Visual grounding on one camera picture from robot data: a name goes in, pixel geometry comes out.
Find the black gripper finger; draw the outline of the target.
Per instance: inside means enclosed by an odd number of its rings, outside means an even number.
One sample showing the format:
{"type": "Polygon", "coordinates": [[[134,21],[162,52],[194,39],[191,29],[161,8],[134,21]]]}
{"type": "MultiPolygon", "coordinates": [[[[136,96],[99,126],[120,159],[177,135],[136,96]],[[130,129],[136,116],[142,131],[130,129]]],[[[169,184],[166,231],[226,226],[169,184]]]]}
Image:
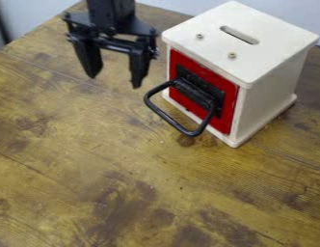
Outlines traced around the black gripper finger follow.
{"type": "Polygon", "coordinates": [[[103,68],[100,49],[91,40],[71,38],[80,65],[90,78],[94,78],[103,68]]]}
{"type": "Polygon", "coordinates": [[[143,78],[148,74],[151,55],[148,39],[138,38],[135,42],[136,46],[128,52],[128,69],[132,88],[138,89],[142,86],[143,78]]]}

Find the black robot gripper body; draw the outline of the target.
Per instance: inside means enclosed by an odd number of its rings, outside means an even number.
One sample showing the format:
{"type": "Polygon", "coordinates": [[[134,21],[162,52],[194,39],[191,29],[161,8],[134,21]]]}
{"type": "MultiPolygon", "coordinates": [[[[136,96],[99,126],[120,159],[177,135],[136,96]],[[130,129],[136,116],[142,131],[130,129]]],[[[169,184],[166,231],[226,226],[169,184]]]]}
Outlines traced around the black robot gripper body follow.
{"type": "Polygon", "coordinates": [[[107,37],[118,34],[144,38],[148,41],[151,57],[159,55],[157,45],[158,30],[135,15],[135,0],[86,0],[88,10],[84,13],[67,13],[63,21],[68,30],[86,28],[107,37]]]}

